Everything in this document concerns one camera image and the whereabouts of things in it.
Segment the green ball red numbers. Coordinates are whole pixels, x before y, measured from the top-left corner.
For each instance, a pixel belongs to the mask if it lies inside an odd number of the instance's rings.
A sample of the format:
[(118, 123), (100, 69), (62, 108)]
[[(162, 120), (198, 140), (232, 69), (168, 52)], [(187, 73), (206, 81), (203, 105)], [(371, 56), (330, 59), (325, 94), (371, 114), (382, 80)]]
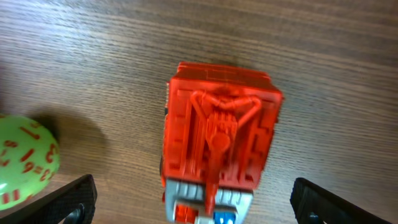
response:
[(41, 192), (60, 168), (60, 148), (49, 129), (17, 115), (1, 115), (1, 210)]

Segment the red toy fire truck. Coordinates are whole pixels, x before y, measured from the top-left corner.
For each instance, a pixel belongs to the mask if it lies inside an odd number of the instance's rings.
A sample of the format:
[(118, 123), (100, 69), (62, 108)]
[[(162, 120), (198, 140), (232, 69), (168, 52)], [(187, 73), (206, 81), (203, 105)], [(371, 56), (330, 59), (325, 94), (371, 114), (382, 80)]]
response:
[(282, 107), (266, 72), (181, 62), (167, 84), (160, 176), (170, 223), (243, 223)]

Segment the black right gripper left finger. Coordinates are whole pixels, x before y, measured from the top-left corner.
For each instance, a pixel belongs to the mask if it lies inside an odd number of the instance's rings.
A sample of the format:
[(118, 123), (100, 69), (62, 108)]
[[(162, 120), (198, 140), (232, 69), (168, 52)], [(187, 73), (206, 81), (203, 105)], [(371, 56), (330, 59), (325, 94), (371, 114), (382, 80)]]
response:
[(86, 174), (58, 190), (1, 218), (1, 224), (91, 224), (97, 190)]

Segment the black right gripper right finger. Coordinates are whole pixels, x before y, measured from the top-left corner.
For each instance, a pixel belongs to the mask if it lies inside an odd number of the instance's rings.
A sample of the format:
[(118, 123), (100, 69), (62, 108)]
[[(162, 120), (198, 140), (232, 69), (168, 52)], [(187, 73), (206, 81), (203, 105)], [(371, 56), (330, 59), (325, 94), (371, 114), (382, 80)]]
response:
[(298, 224), (391, 224), (303, 177), (294, 182), (290, 204)]

